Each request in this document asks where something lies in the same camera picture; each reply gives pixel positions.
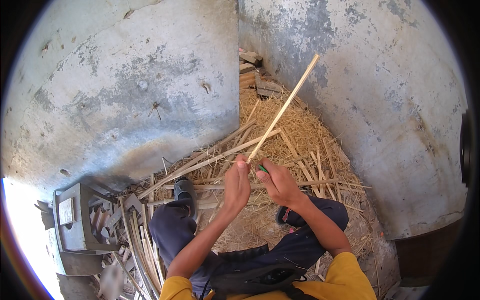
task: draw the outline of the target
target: knee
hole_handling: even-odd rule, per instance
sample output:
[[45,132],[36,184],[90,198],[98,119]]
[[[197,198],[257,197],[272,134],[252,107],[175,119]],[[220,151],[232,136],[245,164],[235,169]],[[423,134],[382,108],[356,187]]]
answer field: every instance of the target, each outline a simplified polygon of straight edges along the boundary
[[148,228],[152,234],[156,233],[162,228],[166,228],[169,223],[171,223],[171,218],[174,214],[168,213],[170,207],[166,205],[160,205],[157,207],[153,213],[150,223],[148,223]]
[[348,213],[345,205],[340,202],[334,202],[332,208],[334,210],[332,220],[338,227],[340,227],[340,229],[345,230],[348,224]]

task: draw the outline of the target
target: hand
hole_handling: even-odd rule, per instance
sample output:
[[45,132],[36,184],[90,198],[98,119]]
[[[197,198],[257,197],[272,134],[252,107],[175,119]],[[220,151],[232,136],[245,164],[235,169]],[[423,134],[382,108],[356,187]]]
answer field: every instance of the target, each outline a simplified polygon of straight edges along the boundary
[[247,205],[250,197],[250,182],[248,173],[251,164],[247,164],[247,157],[238,154],[235,163],[225,173],[225,204],[229,210],[240,212]]
[[257,177],[263,182],[273,201],[294,211],[303,206],[304,201],[308,200],[308,196],[300,191],[286,167],[274,165],[266,157],[258,163],[268,171],[268,173],[261,171],[258,164],[255,167]]

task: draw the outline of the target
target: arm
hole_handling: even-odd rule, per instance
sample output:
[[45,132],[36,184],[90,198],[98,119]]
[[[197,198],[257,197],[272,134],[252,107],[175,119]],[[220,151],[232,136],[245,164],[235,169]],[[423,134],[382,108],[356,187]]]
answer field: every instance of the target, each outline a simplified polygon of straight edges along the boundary
[[287,168],[274,165],[267,158],[263,158],[259,163],[268,173],[261,171],[257,166],[256,175],[265,184],[273,201],[291,208],[302,216],[320,244],[333,257],[342,252],[352,252],[345,233],[300,191]]
[[216,240],[227,226],[247,205],[250,196],[247,157],[238,155],[233,166],[225,173],[224,205],[213,221],[175,256],[168,268],[167,278],[181,276],[190,278],[204,262]]

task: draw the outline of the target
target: forearm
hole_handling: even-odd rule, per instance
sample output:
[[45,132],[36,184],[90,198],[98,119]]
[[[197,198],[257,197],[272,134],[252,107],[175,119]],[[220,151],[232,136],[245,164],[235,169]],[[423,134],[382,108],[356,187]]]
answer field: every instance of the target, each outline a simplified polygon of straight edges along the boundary
[[175,256],[168,268],[167,278],[172,276],[190,278],[238,213],[236,210],[223,206],[213,221]]
[[303,217],[310,226],[318,241],[333,257],[341,252],[352,252],[350,243],[345,233],[318,209],[305,195],[299,201],[299,206],[293,210]]

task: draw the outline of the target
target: mustard yellow shirt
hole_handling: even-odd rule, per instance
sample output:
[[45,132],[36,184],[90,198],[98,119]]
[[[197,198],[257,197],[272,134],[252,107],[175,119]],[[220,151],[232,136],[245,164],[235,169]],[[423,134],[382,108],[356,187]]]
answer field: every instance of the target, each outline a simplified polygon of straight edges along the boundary
[[[350,252],[337,255],[327,270],[325,282],[305,281],[294,282],[296,288],[301,289],[320,300],[374,300],[376,299],[370,282],[360,269],[355,256]],[[205,296],[205,300],[211,300],[214,292]],[[183,300],[192,299],[192,284],[181,276],[170,277],[165,280],[160,300]],[[230,295],[227,300],[288,300],[284,292],[272,291],[259,295]]]

